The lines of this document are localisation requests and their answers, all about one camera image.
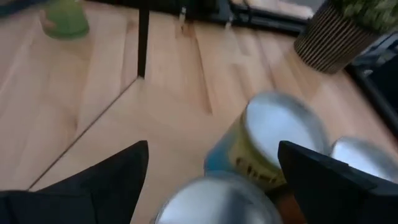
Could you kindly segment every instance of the silver can lid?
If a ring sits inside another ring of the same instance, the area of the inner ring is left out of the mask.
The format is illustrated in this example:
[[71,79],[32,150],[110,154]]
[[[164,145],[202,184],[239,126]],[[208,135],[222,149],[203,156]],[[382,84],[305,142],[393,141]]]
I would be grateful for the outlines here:
[[280,168],[280,141],[290,141],[330,155],[331,148],[322,122],[299,100],[278,92],[256,95],[246,107],[245,128],[254,147]]
[[332,158],[376,177],[398,183],[398,164],[381,148],[358,138],[343,137],[333,145]]
[[161,209],[156,224],[281,224],[272,202],[257,187],[227,173],[190,182]]

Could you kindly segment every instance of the light wood floor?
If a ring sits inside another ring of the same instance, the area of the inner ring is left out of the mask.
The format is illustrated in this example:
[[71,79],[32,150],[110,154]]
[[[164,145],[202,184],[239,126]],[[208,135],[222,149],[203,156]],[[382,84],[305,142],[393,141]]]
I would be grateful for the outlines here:
[[308,68],[292,37],[200,22],[181,29],[177,18],[151,13],[147,77],[135,80],[137,12],[87,10],[91,34],[80,42],[45,37],[29,14],[15,18],[18,26],[0,25],[8,52],[0,61],[2,189],[28,189],[67,148],[30,190],[146,139],[149,170],[132,223],[148,223],[173,192],[203,174],[206,153],[248,100],[267,90],[306,102],[331,141],[364,138],[398,161],[392,136],[349,77]]
[[26,189],[136,78],[135,10],[87,7],[90,34],[59,41],[36,9],[0,21],[0,189]]

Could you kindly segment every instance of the metal can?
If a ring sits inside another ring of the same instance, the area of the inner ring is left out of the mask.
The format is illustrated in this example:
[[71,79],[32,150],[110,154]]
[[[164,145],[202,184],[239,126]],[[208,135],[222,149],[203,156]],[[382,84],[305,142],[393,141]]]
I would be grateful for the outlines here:
[[282,140],[331,153],[322,122],[305,105],[283,93],[260,93],[209,152],[205,173],[234,172],[266,192],[272,190],[286,183],[277,158]]
[[342,137],[333,144],[331,156],[367,174],[398,183],[398,161],[370,142]]
[[240,176],[211,173],[191,181],[161,209],[155,224],[282,224],[277,209]]

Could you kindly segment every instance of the black metal leg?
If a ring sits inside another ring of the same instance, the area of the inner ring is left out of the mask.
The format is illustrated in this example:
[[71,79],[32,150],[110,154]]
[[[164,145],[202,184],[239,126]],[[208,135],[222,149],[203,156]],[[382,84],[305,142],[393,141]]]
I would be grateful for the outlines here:
[[138,27],[138,77],[145,78],[147,63],[147,45],[149,28],[149,1],[141,0],[139,8],[139,27]]

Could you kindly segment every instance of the green cup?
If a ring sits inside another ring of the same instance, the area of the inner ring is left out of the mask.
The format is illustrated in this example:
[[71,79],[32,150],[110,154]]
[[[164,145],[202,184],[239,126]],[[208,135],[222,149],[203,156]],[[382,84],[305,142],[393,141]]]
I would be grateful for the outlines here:
[[40,21],[44,32],[56,39],[83,37],[90,29],[79,0],[50,0]]

